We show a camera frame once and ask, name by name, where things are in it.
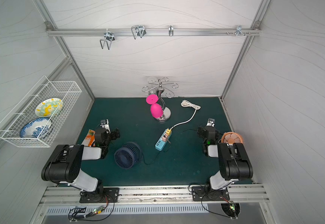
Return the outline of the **orange desk fan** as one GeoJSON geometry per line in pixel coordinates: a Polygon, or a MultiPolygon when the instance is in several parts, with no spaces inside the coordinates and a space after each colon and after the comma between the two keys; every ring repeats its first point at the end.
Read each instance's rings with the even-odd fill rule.
{"type": "Polygon", "coordinates": [[[227,144],[242,143],[244,144],[244,139],[239,133],[226,132],[223,134],[220,142],[227,144]]]}

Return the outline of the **chrome glass holder stand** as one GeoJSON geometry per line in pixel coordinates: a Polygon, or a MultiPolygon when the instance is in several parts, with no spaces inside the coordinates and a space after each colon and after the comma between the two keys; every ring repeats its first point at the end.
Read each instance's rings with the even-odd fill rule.
{"type": "Polygon", "coordinates": [[[171,82],[168,77],[148,77],[147,81],[148,85],[142,88],[142,92],[157,96],[157,104],[162,108],[162,115],[155,120],[166,122],[171,117],[171,110],[166,106],[164,98],[173,98],[175,96],[173,89],[177,89],[179,85],[171,82]]]}

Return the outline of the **light blue power strip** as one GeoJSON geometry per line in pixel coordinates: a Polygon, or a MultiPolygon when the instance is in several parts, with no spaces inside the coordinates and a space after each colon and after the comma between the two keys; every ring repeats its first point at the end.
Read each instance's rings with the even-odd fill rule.
{"type": "Polygon", "coordinates": [[[166,143],[169,142],[169,138],[172,135],[172,129],[165,129],[164,133],[161,135],[157,143],[155,144],[155,149],[158,151],[162,151],[165,147],[166,143]]]}

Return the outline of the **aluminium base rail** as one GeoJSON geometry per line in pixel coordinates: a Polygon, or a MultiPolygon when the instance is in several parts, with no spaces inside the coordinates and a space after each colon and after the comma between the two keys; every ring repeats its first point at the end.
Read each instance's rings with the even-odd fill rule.
{"type": "MultiPolygon", "coordinates": [[[[204,188],[196,184],[190,186],[198,193],[203,193],[204,188]]],[[[209,201],[204,196],[193,195],[189,192],[188,185],[162,185],[162,186],[119,186],[115,193],[118,205],[125,204],[183,204],[198,203],[202,200],[209,203],[268,203],[269,196],[262,184],[233,184],[223,193],[228,200],[209,201]]],[[[78,205],[80,190],[73,187],[48,187],[44,192],[39,206],[78,205]]]]}

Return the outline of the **yellow patterned bowl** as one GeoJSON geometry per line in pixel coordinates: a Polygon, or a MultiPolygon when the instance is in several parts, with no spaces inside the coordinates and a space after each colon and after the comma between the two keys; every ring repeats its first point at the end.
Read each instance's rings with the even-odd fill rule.
{"type": "Polygon", "coordinates": [[[63,102],[59,98],[50,98],[41,102],[35,109],[38,117],[51,117],[58,114],[63,108],[63,102]]]}

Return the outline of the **metal hook right end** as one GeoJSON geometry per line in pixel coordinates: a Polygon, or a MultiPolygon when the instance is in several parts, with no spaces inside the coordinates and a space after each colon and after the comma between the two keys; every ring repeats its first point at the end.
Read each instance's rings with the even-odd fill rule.
{"type": "Polygon", "coordinates": [[[227,35],[249,36],[250,32],[244,32],[241,26],[238,26],[234,32],[226,32],[227,35]]]}

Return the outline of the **pink goblet glass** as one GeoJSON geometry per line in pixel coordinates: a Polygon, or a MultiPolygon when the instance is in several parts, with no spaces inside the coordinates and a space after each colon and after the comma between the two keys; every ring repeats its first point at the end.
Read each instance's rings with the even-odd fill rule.
{"type": "Polygon", "coordinates": [[[162,107],[157,103],[159,100],[158,96],[155,94],[150,94],[146,98],[146,102],[150,105],[150,112],[152,117],[159,118],[163,115],[162,107]]]}

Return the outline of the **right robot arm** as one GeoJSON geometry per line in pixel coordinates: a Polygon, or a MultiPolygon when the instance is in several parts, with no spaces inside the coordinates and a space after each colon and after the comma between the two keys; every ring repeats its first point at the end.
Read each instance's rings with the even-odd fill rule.
{"type": "Polygon", "coordinates": [[[204,155],[218,159],[218,171],[207,180],[206,192],[225,190],[235,182],[253,177],[252,164],[240,134],[226,132],[220,137],[213,126],[199,127],[197,134],[203,139],[204,155]]]}

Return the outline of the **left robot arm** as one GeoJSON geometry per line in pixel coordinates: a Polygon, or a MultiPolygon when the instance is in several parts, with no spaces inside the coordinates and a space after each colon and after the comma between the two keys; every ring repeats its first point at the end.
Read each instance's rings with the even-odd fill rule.
{"type": "Polygon", "coordinates": [[[57,145],[41,171],[43,181],[67,184],[86,193],[101,194],[101,180],[94,178],[81,169],[82,161],[104,159],[111,141],[120,138],[116,128],[110,131],[105,127],[94,133],[91,147],[82,144],[57,145]]]}

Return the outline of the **blue patterned bowl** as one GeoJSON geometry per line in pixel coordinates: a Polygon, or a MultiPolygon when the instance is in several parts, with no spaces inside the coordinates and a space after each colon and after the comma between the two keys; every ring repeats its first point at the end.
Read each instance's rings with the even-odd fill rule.
{"type": "Polygon", "coordinates": [[[21,138],[44,138],[52,127],[52,121],[49,118],[42,117],[27,123],[19,133],[21,138]]]}

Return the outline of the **aluminium top rail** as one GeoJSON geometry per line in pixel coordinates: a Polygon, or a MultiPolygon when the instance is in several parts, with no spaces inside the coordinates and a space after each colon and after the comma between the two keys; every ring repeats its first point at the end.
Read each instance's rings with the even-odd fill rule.
{"type": "MultiPolygon", "coordinates": [[[[242,28],[244,32],[250,32],[249,36],[256,36],[262,33],[260,29],[246,29],[242,28]]],[[[49,36],[59,37],[78,37],[78,36],[94,36],[103,37],[106,31],[115,35],[115,37],[132,37],[131,29],[54,29],[48,30],[49,36]]],[[[227,35],[226,32],[234,32],[236,28],[232,29],[180,29],[174,28],[173,36],[234,36],[227,35]]],[[[144,37],[170,37],[168,28],[163,29],[146,29],[144,37]]]]}

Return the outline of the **pink USB charger plug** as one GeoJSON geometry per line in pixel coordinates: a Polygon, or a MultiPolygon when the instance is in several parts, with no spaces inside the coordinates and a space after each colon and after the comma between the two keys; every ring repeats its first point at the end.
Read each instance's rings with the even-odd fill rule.
{"type": "Polygon", "coordinates": [[[166,142],[168,140],[168,135],[165,133],[162,137],[162,141],[166,142]]]}

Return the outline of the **small metal hook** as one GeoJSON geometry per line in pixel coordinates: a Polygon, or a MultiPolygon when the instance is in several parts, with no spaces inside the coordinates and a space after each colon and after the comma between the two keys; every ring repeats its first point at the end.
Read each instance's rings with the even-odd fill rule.
{"type": "Polygon", "coordinates": [[[173,37],[173,35],[174,35],[174,27],[172,25],[170,25],[168,27],[168,31],[169,31],[169,36],[170,37],[173,37]]]}

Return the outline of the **metal double hook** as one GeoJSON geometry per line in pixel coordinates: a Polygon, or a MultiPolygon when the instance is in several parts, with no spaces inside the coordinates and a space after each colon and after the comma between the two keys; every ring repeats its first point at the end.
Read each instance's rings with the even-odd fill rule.
{"type": "Polygon", "coordinates": [[[135,40],[137,39],[137,37],[142,38],[143,36],[146,35],[146,29],[143,25],[132,26],[131,32],[135,40]]]}
{"type": "Polygon", "coordinates": [[[115,40],[115,35],[108,30],[103,34],[103,38],[100,39],[101,48],[105,47],[110,50],[112,46],[112,42],[115,40]]]}

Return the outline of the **navy blue desk fan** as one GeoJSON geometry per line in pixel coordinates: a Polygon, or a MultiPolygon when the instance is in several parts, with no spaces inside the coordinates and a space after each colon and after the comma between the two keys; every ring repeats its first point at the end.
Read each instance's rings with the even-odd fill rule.
{"type": "Polygon", "coordinates": [[[135,142],[127,142],[114,153],[115,163],[123,169],[130,169],[142,158],[142,151],[135,142]]]}

